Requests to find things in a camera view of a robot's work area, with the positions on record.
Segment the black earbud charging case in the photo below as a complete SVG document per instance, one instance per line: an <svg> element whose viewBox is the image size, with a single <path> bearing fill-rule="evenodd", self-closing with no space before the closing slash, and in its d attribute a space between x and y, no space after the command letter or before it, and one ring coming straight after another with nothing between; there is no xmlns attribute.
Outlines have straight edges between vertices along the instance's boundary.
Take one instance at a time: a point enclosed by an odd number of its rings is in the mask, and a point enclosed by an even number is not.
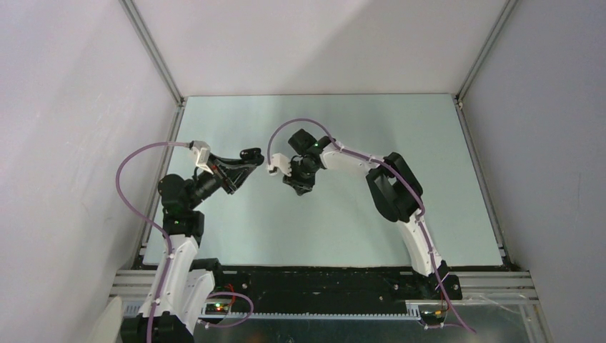
<svg viewBox="0 0 606 343"><path fill-rule="evenodd" d="M239 156L242 161L256 165L260 165L264 161L262 150L259 147L243 149Z"/></svg>

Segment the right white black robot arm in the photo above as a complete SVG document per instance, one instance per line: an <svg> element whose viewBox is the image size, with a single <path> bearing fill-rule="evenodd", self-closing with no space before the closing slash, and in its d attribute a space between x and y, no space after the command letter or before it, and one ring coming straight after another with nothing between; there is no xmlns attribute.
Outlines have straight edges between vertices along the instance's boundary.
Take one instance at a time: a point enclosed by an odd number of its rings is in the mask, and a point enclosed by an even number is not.
<svg viewBox="0 0 606 343"><path fill-rule="evenodd" d="M418 294L433 299L443 291L448 266L437 251L424 218L423 189L400 154L363 154L330 136L315 139L303 129L293 134L288 143L296 155L271 155L267 167L270 174L282 173L283 182L299 196L311 192L320 170L363 178L379 214L399 229L411 266L419 274L415 280Z"/></svg>

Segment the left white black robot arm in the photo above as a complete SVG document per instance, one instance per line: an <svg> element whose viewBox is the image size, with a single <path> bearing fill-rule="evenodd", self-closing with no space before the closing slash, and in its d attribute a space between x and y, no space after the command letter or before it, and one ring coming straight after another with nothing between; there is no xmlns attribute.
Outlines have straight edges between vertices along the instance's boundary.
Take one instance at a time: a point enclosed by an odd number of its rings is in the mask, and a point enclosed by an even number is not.
<svg viewBox="0 0 606 343"><path fill-rule="evenodd" d="M259 148L244 149L237 159L204 153L191 178L168 174L159 181L163 260L139 313L121 325L123 342L193 342L207 298L226 288L217 259L195 259L204 233L204 214L197 207L218 190L235 193L263 162Z"/></svg>

